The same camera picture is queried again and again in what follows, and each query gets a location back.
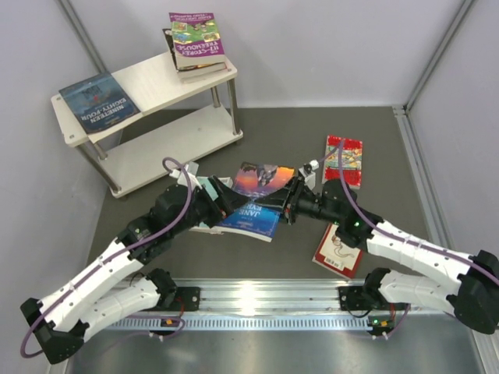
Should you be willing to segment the blue Jane Eyre book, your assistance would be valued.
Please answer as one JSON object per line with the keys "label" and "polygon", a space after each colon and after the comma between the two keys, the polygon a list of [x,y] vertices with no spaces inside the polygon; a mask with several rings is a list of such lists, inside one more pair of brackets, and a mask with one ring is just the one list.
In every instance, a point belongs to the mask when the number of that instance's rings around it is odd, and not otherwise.
{"label": "blue Jane Eyre book", "polygon": [[242,162],[232,189],[249,198],[249,202],[220,222],[222,233],[249,236],[271,242],[279,222],[279,213],[255,203],[283,188],[294,176],[295,168],[274,164]]}

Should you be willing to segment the purple storey treehouse book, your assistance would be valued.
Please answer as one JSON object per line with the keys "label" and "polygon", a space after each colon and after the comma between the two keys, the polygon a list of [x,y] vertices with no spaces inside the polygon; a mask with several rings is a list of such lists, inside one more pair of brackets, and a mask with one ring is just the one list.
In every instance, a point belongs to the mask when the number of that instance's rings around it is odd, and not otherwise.
{"label": "purple storey treehouse book", "polygon": [[225,51],[214,14],[170,12],[173,52],[180,69],[225,63]]}

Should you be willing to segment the dark blue Nineteen Eighty-Four book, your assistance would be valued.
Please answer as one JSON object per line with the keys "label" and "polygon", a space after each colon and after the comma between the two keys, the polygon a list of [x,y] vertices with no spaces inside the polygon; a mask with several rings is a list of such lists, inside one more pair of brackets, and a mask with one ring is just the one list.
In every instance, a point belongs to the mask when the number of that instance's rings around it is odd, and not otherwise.
{"label": "dark blue Nineteen Eighty-Four book", "polygon": [[87,134],[102,132],[140,113],[110,72],[74,83],[59,93]]}

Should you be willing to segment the black treehouse book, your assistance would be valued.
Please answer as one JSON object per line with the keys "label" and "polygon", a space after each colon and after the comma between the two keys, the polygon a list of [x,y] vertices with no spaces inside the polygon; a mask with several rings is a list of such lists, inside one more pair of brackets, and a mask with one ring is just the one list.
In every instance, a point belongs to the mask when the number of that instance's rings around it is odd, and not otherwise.
{"label": "black treehouse book", "polygon": [[176,72],[180,72],[180,69],[178,67],[177,59],[176,59],[176,53],[175,53],[175,45],[173,41],[173,36],[172,36],[172,30],[171,29],[163,29],[162,30],[163,36],[165,38],[165,42],[168,46],[168,51],[172,57],[173,64],[175,66]]}

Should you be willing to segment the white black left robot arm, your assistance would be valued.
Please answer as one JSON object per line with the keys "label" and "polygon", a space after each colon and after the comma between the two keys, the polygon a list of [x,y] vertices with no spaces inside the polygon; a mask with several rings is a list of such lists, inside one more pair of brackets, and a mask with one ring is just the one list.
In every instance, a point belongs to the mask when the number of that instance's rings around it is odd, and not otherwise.
{"label": "white black left robot arm", "polygon": [[178,183],[167,187],[146,214],[130,221],[72,280],[20,306],[30,327],[27,336],[36,338],[40,354],[55,365],[120,319],[144,309],[169,309],[177,286],[165,270],[152,270],[114,295],[108,292],[165,252],[175,236],[200,224],[212,228],[249,200],[215,176],[200,181],[191,174],[180,175]]}

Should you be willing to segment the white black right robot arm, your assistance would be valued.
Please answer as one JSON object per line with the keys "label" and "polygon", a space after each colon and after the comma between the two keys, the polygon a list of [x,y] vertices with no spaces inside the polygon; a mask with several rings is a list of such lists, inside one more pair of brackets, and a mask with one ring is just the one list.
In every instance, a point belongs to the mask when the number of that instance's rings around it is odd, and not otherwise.
{"label": "white black right robot arm", "polygon": [[498,258],[485,250],[456,252],[411,235],[359,207],[356,194],[341,179],[326,182],[320,193],[294,177],[257,203],[275,210],[287,224],[299,216],[335,225],[336,236],[351,248],[389,259],[413,275],[376,268],[366,277],[368,306],[418,305],[454,316],[468,328],[493,334],[498,328]]}

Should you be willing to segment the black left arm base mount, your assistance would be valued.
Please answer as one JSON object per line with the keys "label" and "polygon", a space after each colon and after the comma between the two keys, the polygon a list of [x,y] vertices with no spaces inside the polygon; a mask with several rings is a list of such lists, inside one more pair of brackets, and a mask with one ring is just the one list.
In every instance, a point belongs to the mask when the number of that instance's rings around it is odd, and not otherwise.
{"label": "black left arm base mount", "polygon": [[200,307],[199,287],[179,287],[169,305],[157,305],[154,310],[161,312],[195,312]]}

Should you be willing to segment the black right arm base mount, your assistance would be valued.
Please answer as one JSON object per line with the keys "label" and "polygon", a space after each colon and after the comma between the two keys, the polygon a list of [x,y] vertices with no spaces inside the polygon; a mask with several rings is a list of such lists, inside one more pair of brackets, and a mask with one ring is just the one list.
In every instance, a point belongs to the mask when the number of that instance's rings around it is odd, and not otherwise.
{"label": "black right arm base mount", "polygon": [[338,288],[340,310],[360,311],[403,311],[405,303],[388,302],[380,295],[368,295],[362,286],[342,286]]}

